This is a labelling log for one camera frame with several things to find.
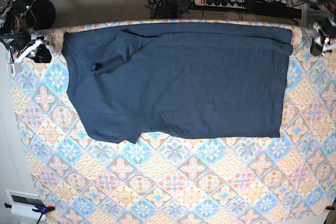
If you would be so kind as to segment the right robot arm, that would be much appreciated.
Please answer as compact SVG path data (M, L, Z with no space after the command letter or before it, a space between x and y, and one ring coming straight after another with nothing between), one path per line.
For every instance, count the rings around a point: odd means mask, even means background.
M4 0L1 6L1 43L9 52L11 64L28 57L35 63L50 63L49 41L32 38L37 30L51 28L56 9L50 0Z

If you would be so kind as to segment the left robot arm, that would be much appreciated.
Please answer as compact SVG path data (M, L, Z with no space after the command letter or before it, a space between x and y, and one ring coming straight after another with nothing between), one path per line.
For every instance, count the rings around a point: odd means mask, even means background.
M310 53L313 56L323 56L335 49L335 0L316 2L318 9L308 12L314 30Z

